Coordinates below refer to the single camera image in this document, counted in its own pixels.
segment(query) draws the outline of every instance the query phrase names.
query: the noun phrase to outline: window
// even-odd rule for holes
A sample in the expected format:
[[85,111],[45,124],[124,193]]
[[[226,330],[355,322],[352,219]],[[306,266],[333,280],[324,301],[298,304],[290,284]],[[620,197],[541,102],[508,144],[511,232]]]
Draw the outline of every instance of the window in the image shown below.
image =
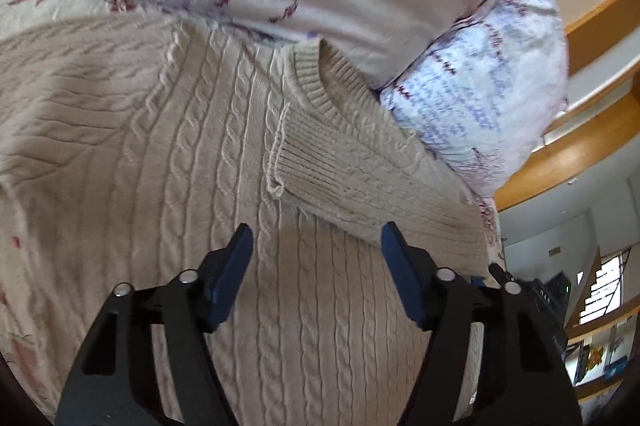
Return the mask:
[[615,256],[596,273],[596,282],[591,286],[591,297],[587,298],[584,310],[580,313],[580,324],[620,307],[622,271],[622,258]]

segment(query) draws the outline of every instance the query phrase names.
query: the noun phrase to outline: screw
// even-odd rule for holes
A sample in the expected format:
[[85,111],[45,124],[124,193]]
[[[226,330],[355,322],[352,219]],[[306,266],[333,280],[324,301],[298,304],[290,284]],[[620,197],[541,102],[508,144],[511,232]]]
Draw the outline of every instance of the screw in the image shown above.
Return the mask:
[[198,271],[193,269],[187,269],[186,271],[182,271],[178,279],[181,283],[193,283],[198,279]]
[[520,285],[518,285],[514,281],[508,281],[504,284],[504,290],[506,290],[509,294],[513,294],[515,296],[522,292],[522,287],[520,287]]
[[451,269],[438,269],[436,276],[442,281],[453,281],[456,279],[456,273]]
[[121,297],[121,296],[126,296],[127,294],[129,294],[131,292],[131,289],[133,287],[131,285],[129,285],[128,283],[118,283],[114,289],[113,289],[113,293],[117,296],[117,297]]

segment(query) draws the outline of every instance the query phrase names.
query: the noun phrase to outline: cable knit sweater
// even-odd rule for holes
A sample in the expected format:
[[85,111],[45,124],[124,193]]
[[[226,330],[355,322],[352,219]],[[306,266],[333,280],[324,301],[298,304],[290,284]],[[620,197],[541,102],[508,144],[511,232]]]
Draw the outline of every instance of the cable knit sweater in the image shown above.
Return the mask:
[[[255,253],[210,350],[245,425],[398,420],[427,335],[404,316],[376,247],[387,220],[437,263],[486,274],[462,181],[319,41],[274,49],[134,15],[6,39],[0,186],[24,267],[0,281],[23,309],[12,326],[34,337],[28,390],[52,413],[112,287],[165,283],[240,222],[254,229]],[[469,374],[476,335],[471,347]],[[471,386],[469,376],[461,410]]]

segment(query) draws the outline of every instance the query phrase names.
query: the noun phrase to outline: ceiling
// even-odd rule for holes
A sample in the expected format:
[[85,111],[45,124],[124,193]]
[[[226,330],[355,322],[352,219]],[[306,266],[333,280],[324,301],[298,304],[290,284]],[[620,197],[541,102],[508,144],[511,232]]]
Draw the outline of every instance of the ceiling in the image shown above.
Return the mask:
[[569,183],[500,213],[505,246],[548,231],[584,213],[609,184],[628,178],[640,167],[640,134]]

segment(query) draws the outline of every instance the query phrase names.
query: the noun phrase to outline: cable knit pattern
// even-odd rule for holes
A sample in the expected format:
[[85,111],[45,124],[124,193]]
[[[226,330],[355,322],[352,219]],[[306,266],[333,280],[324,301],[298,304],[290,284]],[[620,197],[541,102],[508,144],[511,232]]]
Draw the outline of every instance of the cable knit pattern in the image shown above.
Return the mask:
[[[395,424],[428,334],[404,314],[379,224],[396,219],[462,271],[482,274],[487,257],[462,181],[378,113],[358,74],[318,41],[271,49],[133,14],[0,41],[0,247],[19,238],[24,267],[0,271],[13,313],[0,340],[33,338],[39,383],[27,390],[38,405],[55,414],[115,284],[165,283],[246,222],[252,262],[232,316],[207,338],[238,421]],[[300,198],[309,192],[318,203]],[[156,343],[164,406],[179,418]]]

